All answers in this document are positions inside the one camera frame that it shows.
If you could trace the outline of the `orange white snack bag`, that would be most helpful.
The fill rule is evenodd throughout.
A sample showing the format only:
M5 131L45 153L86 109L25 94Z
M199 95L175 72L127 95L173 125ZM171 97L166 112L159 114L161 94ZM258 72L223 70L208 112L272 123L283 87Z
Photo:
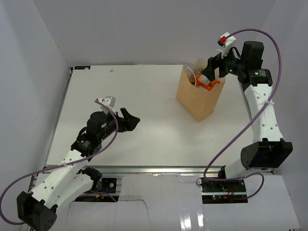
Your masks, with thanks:
M198 89L211 91L217 84L220 84L220 81L218 80L210 81L206 76L204 76L201 73L199 73L196 76L195 86Z

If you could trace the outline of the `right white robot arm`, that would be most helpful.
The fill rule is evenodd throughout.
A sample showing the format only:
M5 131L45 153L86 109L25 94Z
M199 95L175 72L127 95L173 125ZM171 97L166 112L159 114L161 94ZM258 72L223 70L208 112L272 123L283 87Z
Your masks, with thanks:
M253 131L252 144L241 150L238 160L218 172L217 185L223 192L235 186L234 180L280 167L293 151L292 143L284 139L277 123L271 73L261 67L263 51L263 43L246 41L238 58L235 57L237 48L230 47L225 56L219 53L210 57L202 71L210 80L213 80L215 70L219 71L220 77L237 76Z

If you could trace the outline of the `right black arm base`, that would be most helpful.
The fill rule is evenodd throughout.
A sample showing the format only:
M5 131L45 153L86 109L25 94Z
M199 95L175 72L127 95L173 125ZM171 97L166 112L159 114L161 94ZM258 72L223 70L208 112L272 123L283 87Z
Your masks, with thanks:
M206 193L239 193L246 192L243 180L233 181L206 181L204 178L198 178L196 184L202 187L202 192Z

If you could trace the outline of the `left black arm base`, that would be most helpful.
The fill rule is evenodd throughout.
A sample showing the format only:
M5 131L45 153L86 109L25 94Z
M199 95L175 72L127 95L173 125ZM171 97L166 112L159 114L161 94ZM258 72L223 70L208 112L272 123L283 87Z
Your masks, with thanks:
M101 187L98 192L103 193L115 193L117 186L116 178L102 178Z

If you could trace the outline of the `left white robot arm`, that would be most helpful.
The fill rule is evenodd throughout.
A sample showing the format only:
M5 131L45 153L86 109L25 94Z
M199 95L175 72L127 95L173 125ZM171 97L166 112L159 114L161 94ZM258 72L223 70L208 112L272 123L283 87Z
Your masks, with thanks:
M101 188L101 173L87 167L91 155L102 149L102 142L112 133L133 131L140 122L126 108L120 110L122 116L103 111L90 115L60 167L30 192L21 192L17 196L20 220L35 231L48 231L57 219L57 211L82 193L97 192Z

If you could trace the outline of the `brown paper bag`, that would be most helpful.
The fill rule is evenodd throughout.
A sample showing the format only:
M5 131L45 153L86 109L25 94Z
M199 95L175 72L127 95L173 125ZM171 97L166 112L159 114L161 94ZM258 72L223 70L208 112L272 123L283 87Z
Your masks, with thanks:
M215 80L220 81L220 84L215 85L211 91L198 89L189 82L190 78L196 81L197 71L206 66L207 60L203 58L198 58L193 64L183 65L176 94L176 99L197 122L213 114L225 85L225 78L218 77L217 69Z

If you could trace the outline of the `left table logo sticker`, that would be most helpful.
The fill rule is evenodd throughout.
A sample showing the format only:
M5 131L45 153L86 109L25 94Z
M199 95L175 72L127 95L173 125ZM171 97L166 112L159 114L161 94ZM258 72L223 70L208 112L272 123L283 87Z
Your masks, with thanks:
M90 70L91 66L75 66L74 70Z

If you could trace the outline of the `aluminium table frame rail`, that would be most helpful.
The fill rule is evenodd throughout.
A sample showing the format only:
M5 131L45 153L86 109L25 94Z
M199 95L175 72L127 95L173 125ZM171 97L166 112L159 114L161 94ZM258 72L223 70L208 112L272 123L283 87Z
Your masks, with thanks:
M117 65L74 68L46 165L59 164L100 109L97 98L114 96L140 119L132 132L111 135L90 166L101 170L162 173L181 167L205 169L249 118L235 76L229 75L212 115L197 122L176 99L182 65Z

